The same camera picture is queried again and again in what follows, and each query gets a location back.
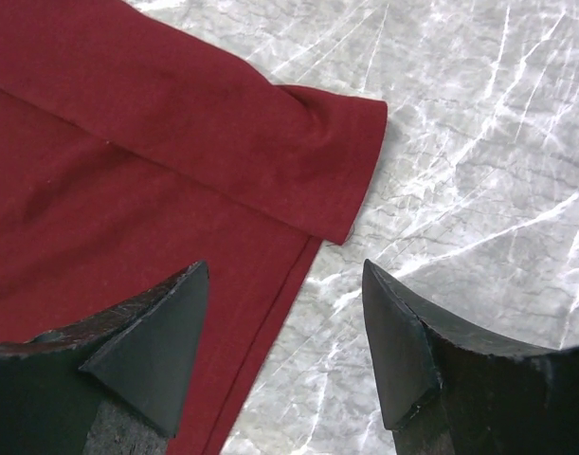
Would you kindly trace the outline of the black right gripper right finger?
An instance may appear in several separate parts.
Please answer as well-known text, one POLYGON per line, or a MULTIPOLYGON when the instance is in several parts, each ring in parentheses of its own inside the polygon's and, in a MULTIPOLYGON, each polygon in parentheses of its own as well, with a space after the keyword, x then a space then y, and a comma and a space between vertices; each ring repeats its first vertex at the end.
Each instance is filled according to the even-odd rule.
POLYGON ((400 454, 579 454, 579 346, 486 330, 365 262, 362 301, 384 427, 400 454))

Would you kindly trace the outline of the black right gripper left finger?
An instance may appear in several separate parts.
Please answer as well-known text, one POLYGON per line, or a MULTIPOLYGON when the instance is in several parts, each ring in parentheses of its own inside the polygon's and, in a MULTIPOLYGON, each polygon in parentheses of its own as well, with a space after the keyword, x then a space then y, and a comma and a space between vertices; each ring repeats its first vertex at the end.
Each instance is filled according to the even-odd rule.
POLYGON ((162 454, 178 432, 208 267, 28 342, 0 344, 0 454, 162 454))

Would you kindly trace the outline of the dark red t shirt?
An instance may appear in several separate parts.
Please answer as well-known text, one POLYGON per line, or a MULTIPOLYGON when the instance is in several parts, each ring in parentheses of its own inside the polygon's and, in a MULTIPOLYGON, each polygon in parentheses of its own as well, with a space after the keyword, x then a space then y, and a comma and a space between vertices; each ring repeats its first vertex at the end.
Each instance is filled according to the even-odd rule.
POLYGON ((0 1, 0 343, 207 262, 170 451, 218 453, 321 243, 347 240, 387 118, 122 1, 0 1))

